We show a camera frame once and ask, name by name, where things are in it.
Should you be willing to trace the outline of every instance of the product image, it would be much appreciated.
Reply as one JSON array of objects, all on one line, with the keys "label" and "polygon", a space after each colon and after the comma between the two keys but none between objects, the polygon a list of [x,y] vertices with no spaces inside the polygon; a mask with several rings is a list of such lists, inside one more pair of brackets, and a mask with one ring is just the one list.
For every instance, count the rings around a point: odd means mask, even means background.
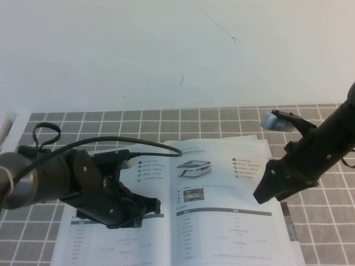
[{"label": "product image", "polygon": [[188,161],[177,167],[177,175],[184,177],[197,177],[212,171],[211,162],[207,161]]}]

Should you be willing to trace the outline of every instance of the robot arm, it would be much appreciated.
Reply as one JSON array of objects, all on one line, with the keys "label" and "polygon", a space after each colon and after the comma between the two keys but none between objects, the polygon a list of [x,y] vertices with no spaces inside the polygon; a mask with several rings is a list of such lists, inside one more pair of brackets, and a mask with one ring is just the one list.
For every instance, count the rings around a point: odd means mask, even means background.
[{"label": "robot arm", "polygon": [[292,113],[278,110],[266,115],[261,126],[269,130],[289,131],[294,126],[302,138],[285,146],[286,155],[270,160],[254,197],[264,203],[273,197],[279,201],[307,188],[355,147],[355,83],[348,99],[319,127]]},{"label": "robot arm", "polygon": [[[50,123],[41,126],[60,128]],[[108,139],[93,138],[70,144],[54,152],[40,147],[20,146],[18,152],[0,155],[0,200],[5,209],[15,209],[50,200],[77,209],[77,217],[91,219],[108,228],[140,227],[143,215],[160,213],[160,201],[132,193],[120,181],[120,171],[140,155],[181,156],[176,148],[150,141],[122,137],[110,140],[142,143],[174,151],[175,154],[135,153],[129,150],[89,155],[72,147]]]}]

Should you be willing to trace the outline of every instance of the white object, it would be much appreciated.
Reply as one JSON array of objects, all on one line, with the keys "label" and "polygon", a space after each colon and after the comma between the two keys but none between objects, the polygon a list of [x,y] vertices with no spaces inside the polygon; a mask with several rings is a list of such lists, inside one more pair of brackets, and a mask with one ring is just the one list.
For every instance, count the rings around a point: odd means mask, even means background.
[{"label": "white object", "polygon": [[212,171],[211,162],[191,160],[177,166],[179,176],[197,177]]},{"label": "white object", "polygon": [[0,107],[342,103],[354,10],[354,0],[0,1]]},{"label": "white object", "polygon": [[[174,146],[191,153],[178,158],[141,157],[147,175],[140,182],[132,178],[140,169],[135,165],[122,171],[120,180],[134,193],[161,200],[161,213],[147,216],[141,228],[110,230],[75,218],[75,209],[66,206],[51,265],[296,266],[280,204],[271,200],[259,205],[252,196],[267,161],[261,145],[265,142],[182,141]],[[142,147],[131,145],[130,150]],[[245,167],[252,178],[236,179],[232,158],[244,164],[250,160],[252,167]],[[209,175],[177,176],[178,165],[199,159],[213,164]],[[184,191],[190,189],[203,189],[204,199],[183,202]]]}]

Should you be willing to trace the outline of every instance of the white wall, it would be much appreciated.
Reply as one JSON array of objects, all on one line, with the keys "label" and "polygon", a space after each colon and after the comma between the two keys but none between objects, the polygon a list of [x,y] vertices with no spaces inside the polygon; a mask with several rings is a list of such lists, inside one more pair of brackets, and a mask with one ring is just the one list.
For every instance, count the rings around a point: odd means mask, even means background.
[{"label": "white wall", "polygon": [[354,0],[1,1],[0,110],[343,102],[354,10]]}]

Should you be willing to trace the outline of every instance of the booklet page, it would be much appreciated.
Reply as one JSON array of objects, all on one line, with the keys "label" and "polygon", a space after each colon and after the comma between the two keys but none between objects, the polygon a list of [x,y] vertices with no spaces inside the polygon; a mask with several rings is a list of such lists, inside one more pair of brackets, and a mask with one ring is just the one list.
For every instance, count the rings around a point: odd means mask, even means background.
[{"label": "booklet page", "polygon": [[172,265],[294,265],[280,204],[252,195],[265,156],[252,144],[175,146],[184,155],[170,164]]},{"label": "booklet page", "polygon": [[[130,151],[152,151],[132,145]],[[155,152],[166,152],[155,149]],[[66,206],[52,266],[167,266],[170,264],[170,169],[168,157],[134,158],[120,180],[132,192],[161,200],[161,213],[144,217],[141,228],[107,229],[75,217]]]}]

